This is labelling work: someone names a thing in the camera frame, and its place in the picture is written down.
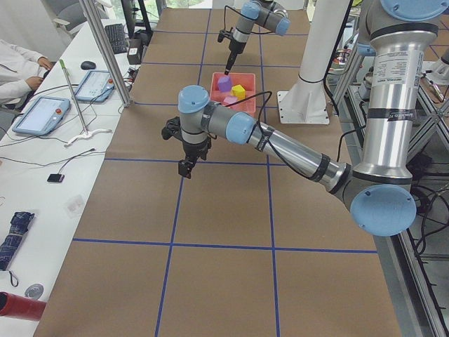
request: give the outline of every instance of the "red cylinder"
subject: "red cylinder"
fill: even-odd
[[[0,292],[0,316],[39,321],[46,302]]]

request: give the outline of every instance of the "computer mouse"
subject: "computer mouse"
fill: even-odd
[[[84,61],[81,63],[82,70],[90,70],[95,69],[97,65],[92,61]]]

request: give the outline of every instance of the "monitor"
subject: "monitor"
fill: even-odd
[[[135,28],[134,0],[121,0],[121,7],[123,9],[123,15],[125,16],[128,36],[130,39],[132,39],[134,36]]]

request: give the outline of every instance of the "keyboard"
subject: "keyboard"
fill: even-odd
[[[114,54],[126,53],[128,50],[128,44],[126,43],[123,25],[120,23],[108,25],[105,26],[105,31]]]

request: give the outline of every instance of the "white pole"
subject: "white pole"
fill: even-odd
[[[322,79],[350,2],[352,0],[316,2],[298,81],[290,91],[278,92],[281,123],[329,124]]]

